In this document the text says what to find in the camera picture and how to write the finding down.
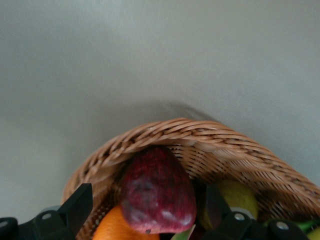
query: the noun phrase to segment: white wall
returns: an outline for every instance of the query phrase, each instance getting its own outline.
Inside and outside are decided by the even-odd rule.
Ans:
[[[0,1],[0,217],[111,137],[215,119],[320,185],[320,1]]]

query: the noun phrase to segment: artificial apple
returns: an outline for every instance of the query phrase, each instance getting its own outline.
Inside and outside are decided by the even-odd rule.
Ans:
[[[121,185],[120,204],[129,225],[141,233],[180,233],[197,214],[193,185],[177,157],[152,146],[133,157]]]

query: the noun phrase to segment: green pear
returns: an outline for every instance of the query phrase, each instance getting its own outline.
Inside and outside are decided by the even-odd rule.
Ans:
[[[200,225],[206,230],[213,229],[213,226],[210,222],[210,218],[208,216],[207,206],[206,206],[206,193],[204,193],[200,199],[199,202],[196,205],[196,214],[197,219],[200,223]]]
[[[246,185],[234,180],[222,180],[215,184],[225,202],[232,211],[242,209],[251,218],[258,217],[258,202],[252,190]],[[197,219],[205,230],[215,229],[222,221],[221,213],[214,200],[206,202],[204,193],[197,203]]]
[[[306,235],[310,240],[320,240],[320,226]]]
[[[258,201],[250,187],[235,180],[221,180],[215,184],[230,208],[248,210],[252,216],[258,218]]]

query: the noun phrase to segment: wicker basket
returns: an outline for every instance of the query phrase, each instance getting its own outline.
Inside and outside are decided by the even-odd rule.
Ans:
[[[320,218],[320,189],[270,150],[221,123],[177,118],[144,124],[109,140],[71,176],[62,202],[82,183],[93,187],[93,210],[78,240],[92,238],[99,221],[118,202],[127,160],[149,145],[166,145],[179,158],[197,196],[205,184],[235,179],[254,190],[259,221]]]

